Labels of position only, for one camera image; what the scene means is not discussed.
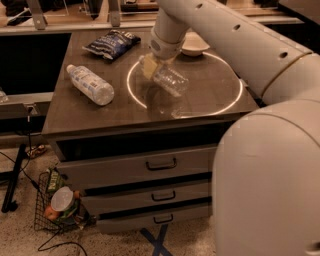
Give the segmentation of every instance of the drawer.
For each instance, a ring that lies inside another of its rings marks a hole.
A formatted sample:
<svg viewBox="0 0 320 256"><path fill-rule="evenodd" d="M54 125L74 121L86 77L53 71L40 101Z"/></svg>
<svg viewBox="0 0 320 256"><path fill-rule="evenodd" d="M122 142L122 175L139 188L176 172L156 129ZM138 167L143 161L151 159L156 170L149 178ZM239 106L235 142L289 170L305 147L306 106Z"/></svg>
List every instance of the drawer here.
<svg viewBox="0 0 320 256"><path fill-rule="evenodd" d="M123 157L62 162L58 171L73 190L209 172L216 147L184 148Z"/></svg>
<svg viewBox="0 0 320 256"><path fill-rule="evenodd" d="M116 212L134 208L148 207L167 203L174 203L190 199L209 196L211 183L202 183L180 186L164 186L164 188L150 189L140 193L120 195L102 195L83 197L82 202L91 215Z"/></svg>
<svg viewBox="0 0 320 256"><path fill-rule="evenodd" d="M117 218L110 220L98 220L97 227L101 233L112 234L115 232L147 228L154 225L169 224L176 221L184 221L212 214L211 205L199 205L192 208L167 210L155 212L149 215L135 216L131 218Z"/></svg>

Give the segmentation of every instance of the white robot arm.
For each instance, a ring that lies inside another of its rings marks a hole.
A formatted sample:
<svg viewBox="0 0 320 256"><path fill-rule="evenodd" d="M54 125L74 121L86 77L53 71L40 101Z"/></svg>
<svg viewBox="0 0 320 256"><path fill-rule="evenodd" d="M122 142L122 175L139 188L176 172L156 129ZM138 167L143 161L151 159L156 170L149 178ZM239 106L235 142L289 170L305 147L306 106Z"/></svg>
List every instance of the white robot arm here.
<svg viewBox="0 0 320 256"><path fill-rule="evenodd" d="M218 256L320 256L320 57L214 0L158 0L150 48L197 32L267 107L236 122L214 160Z"/></svg>

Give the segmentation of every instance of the cabinet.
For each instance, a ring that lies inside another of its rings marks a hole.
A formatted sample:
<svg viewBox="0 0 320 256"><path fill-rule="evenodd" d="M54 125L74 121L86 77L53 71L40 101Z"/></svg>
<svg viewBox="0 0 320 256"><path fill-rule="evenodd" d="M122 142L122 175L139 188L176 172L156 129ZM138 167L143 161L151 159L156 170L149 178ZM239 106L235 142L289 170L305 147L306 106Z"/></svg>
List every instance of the cabinet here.
<svg viewBox="0 0 320 256"><path fill-rule="evenodd" d="M230 125L257 108L212 51L177 57L174 65L190 87L182 98L170 97L135 69L150 31L131 32L141 43L113 63L81 49L106 31L72 33L43 129L58 171L81 191L102 233L211 215L217 145ZM66 74L69 64L108 81L112 103L98 107L81 95Z"/></svg>

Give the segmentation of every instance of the blue snack bag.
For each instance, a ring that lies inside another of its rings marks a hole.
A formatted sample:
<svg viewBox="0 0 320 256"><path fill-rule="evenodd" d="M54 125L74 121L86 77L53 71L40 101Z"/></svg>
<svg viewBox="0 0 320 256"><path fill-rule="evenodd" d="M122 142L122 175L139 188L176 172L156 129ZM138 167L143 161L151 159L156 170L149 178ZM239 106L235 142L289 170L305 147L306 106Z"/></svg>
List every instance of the blue snack bag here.
<svg viewBox="0 0 320 256"><path fill-rule="evenodd" d="M115 60L140 42L141 38L132 33L112 29L82 49L101 55L104 59Z"/></svg>

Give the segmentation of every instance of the floor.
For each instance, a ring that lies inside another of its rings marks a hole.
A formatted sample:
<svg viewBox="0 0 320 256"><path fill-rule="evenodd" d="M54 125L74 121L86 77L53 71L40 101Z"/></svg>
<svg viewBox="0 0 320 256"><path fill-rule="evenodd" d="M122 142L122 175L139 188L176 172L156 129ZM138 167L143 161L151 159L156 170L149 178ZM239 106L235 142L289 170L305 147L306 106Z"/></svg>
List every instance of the floor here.
<svg viewBox="0 0 320 256"><path fill-rule="evenodd" d="M0 152L15 160L19 143L28 145L27 137L15 143L0 139ZM35 181L58 159L49 145L47 151L31 160L25 172ZM13 162L0 153L0 172L12 170ZM4 201L7 184L0 185L0 202ZM46 251L39 248L54 233L35 230L35 206L37 191L21 172L14 198L18 208L13 212L0 212L0 256L214 256L214 218L199 218L146 229L127 231L112 235L101 234L94 224L58 234L45 244L46 249L59 243L68 243Z"/></svg>

